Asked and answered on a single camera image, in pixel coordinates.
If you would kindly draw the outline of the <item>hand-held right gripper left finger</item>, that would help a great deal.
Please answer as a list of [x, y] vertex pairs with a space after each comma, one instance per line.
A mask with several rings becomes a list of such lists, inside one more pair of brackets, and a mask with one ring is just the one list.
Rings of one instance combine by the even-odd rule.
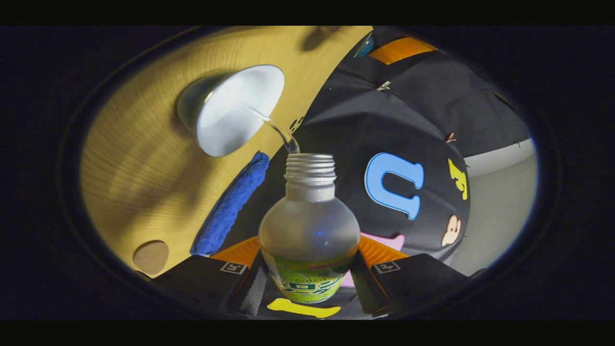
[[255, 317], [268, 280], [258, 237], [207, 258], [193, 255], [152, 283], [182, 305], [211, 317]]

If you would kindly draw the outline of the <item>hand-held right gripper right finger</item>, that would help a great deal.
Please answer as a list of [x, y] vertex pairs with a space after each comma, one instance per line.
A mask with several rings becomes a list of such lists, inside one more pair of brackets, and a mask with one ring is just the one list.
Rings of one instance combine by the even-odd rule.
[[351, 274], [363, 311], [371, 316], [424, 315], [469, 284], [469, 276], [429, 254], [408, 256], [365, 236]]

